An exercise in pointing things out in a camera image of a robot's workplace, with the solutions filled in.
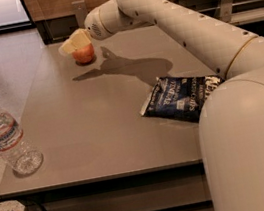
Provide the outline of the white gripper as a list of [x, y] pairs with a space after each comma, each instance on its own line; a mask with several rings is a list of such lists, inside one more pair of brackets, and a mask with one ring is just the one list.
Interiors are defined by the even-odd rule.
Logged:
[[105, 25], [100, 19], [99, 7], [87, 14], [84, 26], [86, 29], [79, 28], [75, 30], [75, 32], [59, 47], [58, 52], [62, 56], [70, 55], [70, 53], [74, 53], [76, 50], [86, 47], [91, 43], [91, 38], [103, 40], [112, 36], [112, 33], [105, 28]]

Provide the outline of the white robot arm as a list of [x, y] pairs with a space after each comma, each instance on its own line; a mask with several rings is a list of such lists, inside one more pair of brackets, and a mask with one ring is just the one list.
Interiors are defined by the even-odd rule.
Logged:
[[167, 0], [111, 0], [91, 11], [59, 51], [73, 53], [142, 22], [224, 79], [199, 119], [214, 211], [264, 211], [264, 38]]

